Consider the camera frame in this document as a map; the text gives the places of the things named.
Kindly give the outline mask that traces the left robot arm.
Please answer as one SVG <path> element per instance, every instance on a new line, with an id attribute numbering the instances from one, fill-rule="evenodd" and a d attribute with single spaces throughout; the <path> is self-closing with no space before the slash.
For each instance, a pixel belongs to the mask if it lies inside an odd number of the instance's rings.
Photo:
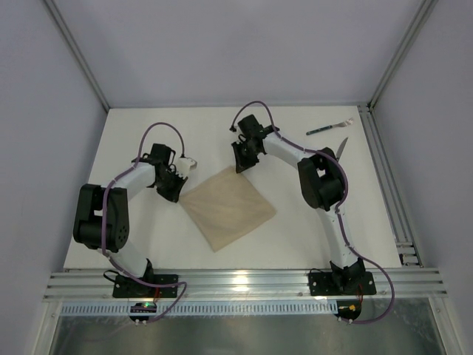
<path id="1" fill-rule="evenodd" d="M 197 162 L 165 144 L 155 143 L 149 153 L 106 185 L 87 183 L 80 188 L 72 236 L 76 243 L 100 252 L 127 279 L 153 286 L 151 261 L 129 241 L 129 202 L 144 189 L 177 203 Z"/>

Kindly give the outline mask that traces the beige cloth napkin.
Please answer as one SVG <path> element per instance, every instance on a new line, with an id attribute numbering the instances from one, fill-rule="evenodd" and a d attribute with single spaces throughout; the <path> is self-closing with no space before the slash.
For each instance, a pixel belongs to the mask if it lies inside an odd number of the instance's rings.
<path id="1" fill-rule="evenodd" d="M 276 215 L 273 205 L 233 166 L 181 195 L 180 203 L 214 252 Z"/>

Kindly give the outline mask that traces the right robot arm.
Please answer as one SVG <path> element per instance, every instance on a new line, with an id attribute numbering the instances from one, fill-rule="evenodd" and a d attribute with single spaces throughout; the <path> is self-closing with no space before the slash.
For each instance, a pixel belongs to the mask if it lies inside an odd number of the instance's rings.
<path id="1" fill-rule="evenodd" d="M 274 156 L 297 170 L 302 197 L 319 215 L 329 243 L 329 287 L 336 294 L 357 292 L 366 269 L 344 222 L 347 176 L 333 151 L 305 149 L 283 137 L 275 126 L 264 127 L 254 115 L 232 124 L 230 131 L 237 134 L 231 144 L 237 173 L 257 165 L 260 155 Z"/>

